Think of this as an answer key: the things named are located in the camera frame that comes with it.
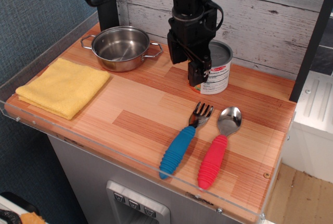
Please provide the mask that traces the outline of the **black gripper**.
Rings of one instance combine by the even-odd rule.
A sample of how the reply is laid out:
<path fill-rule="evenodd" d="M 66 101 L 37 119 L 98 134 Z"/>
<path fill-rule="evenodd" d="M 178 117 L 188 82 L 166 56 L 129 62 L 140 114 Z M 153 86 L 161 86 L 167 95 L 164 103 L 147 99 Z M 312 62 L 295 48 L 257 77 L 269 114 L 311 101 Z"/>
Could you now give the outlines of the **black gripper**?
<path fill-rule="evenodd" d="M 196 48 L 203 50 L 208 42 L 216 35 L 217 9 L 203 7 L 198 13 L 185 15 L 172 9 L 172 18 L 169 19 L 170 30 L 167 34 L 168 47 L 172 64 L 188 60 L 185 50 L 195 52 Z M 188 81 L 190 86 L 204 83 L 211 70 L 211 60 L 190 61 L 188 63 Z"/>

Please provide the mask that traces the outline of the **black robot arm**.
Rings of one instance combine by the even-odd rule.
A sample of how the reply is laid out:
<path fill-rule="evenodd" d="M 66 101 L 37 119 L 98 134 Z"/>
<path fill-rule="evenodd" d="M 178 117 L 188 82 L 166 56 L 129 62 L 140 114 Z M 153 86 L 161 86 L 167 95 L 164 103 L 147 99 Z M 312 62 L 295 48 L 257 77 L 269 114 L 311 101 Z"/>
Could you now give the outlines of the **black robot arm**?
<path fill-rule="evenodd" d="M 173 0 L 168 47 L 173 64 L 188 62 L 190 86 L 204 83 L 212 68 L 210 41 L 221 23 L 221 8 L 211 0 Z"/>

